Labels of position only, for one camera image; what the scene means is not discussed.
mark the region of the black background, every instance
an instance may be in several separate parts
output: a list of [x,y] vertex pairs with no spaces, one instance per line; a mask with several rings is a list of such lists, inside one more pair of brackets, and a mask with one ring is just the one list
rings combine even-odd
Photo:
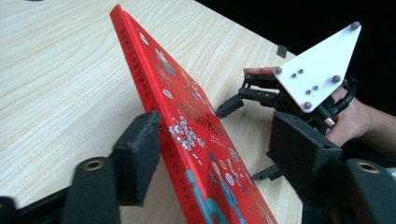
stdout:
[[[347,75],[362,102],[396,115],[396,8],[394,1],[197,0],[250,31],[300,54],[354,21],[362,25]],[[364,148],[351,141],[343,148]]]

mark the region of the white acrylic plate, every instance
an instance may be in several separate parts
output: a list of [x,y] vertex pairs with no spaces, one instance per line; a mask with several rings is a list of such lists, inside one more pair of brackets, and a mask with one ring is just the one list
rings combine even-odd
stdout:
[[[361,32],[360,24],[355,30],[351,27],[356,23],[352,24],[281,65],[282,72],[275,74],[305,113],[312,112],[341,86]],[[339,76],[340,81],[334,83],[334,76]],[[307,102],[311,104],[309,108],[304,107]]]

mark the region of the wood grain surface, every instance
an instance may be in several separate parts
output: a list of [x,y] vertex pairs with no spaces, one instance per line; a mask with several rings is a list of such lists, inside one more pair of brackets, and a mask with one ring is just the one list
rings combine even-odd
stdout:
[[[277,45],[191,0],[0,3],[0,195],[18,207],[70,185],[77,164],[108,156],[144,113],[109,12],[134,17],[203,87],[217,108],[235,95],[245,67],[281,65]],[[273,164],[273,109],[257,102],[222,123],[252,175]],[[302,205],[284,177],[257,181],[278,223],[300,223]],[[123,223],[186,223],[163,161],[144,207]]]

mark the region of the book spine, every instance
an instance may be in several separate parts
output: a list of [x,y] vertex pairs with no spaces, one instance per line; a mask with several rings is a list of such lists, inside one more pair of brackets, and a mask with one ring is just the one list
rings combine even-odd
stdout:
[[[144,64],[146,60],[141,58],[142,56],[139,54],[139,49],[137,48],[138,44],[134,42],[137,39],[137,34],[133,33],[132,29],[128,29],[126,25],[128,21],[124,18],[124,12],[120,6],[116,6],[113,9],[110,17],[145,111],[156,110],[160,114],[166,113],[166,111],[161,111],[159,107],[159,99],[156,98],[156,94],[150,85],[153,82],[150,82],[147,76],[147,72],[150,71],[149,66]],[[177,152],[177,146],[170,137],[165,119],[161,119],[160,121],[160,134],[163,161],[170,175],[185,218],[189,223],[204,223],[203,216],[185,174],[188,168],[183,162],[181,155]]]

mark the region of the red book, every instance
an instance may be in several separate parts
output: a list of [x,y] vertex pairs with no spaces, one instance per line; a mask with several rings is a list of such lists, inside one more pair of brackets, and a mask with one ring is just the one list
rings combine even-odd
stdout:
[[276,223],[202,88],[125,11],[110,13],[147,112],[162,115],[163,161],[189,223]]

